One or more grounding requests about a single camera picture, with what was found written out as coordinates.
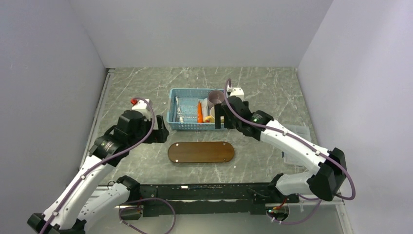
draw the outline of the oval wooden plank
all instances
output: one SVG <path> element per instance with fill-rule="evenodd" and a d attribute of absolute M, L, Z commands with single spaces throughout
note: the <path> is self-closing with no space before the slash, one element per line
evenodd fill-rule
<path fill-rule="evenodd" d="M 176 142 L 168 149 L 172 162 L 229 162 L 234 157 L 234 147 L 224 141 Z"/>

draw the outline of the tabletop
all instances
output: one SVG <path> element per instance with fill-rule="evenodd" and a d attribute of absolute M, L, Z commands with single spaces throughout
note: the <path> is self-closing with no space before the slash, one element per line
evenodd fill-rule
<path fill-rule="evenodd" d="M 291 67 L 142 67 L 117 68 L 109 88 L 98 136 L 117 123 L 119 115 L 131 108 L 130 99 L 149 98 L 155 114 L 166 122 L 169 91 L 172 88 L 219 88 L 231 78 L 244 90 L 251 111 L 262 110 L 281 124 L 308 126 L 317 143 L 304 102 L 296 69 Z M 237 130 L 169 130 L 163 143 L 142 144 L 121 160 L 101 183 L 127 175 L 144 184 L 270 182 L 278 173 L 294 174 L 302 167 L 284 163 L 281 150 Z M 174 163 L 168 148 L 176 142 L 226 141 L 235 149 L 225 163 Z"/>

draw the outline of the light blue perforated tray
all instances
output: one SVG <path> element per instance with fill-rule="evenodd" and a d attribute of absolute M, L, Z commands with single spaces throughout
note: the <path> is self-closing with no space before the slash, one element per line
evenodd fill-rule
<path fill-rule="evenodd" d="M 221 129 L 215 129 L 215 123 L 197 123 L 198 102 L 207 98 L 212 90 L 216 89 L 171 89 L 167 113 L 170 127 L 173 130 L 223 130 L 224 124 L 221 124 Z M 178 97 L 180 114 L 177 113 L 175 97 Z M 179 122 L 180 117 L 184 119 L 183 123 Z"/>

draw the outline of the black cable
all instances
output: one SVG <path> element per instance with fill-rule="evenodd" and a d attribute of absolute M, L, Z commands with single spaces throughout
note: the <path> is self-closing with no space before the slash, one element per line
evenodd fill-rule
<path fill-rule="evenodd" d="M 262 196 L 262 197 L 270 197 L 270 196 L 265 196 L 265 195 L 263 195 L 263 194 L 260 194 L 260 193 L 258 193 L 257 191 L 255 191 L 255 190 L 253 190 L 253 189 L 251 189 L 251 188 L 248 188 L 249 190 L 251 190 L 253 193 L 255 193 L 255 194 L 257 194 L 257 195 L 260 195 L 260 196 Z"/>
<path fill-rule="evenodd" d="M 113 182 L 113 184 L 115 184 L 115 183 L 116 183 L 116 181 L 114 181 L 114 180 L 110 180 L 110 181 L 108 182 L 108 184 L 106 185 L 106 187 L 108 187 L 108 189 L 109 189 L 109 184 L 110 184 L 111 182 Z"/>

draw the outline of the brown wooden board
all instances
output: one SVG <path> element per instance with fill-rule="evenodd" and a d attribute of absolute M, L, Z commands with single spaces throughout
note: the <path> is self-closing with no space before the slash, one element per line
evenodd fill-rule
<path fill-rule="evenodd" d="M 234 147 L 228 142 L 176 142 L 169 147 L 172 162 L 229 162 L 234 157 Z"/>

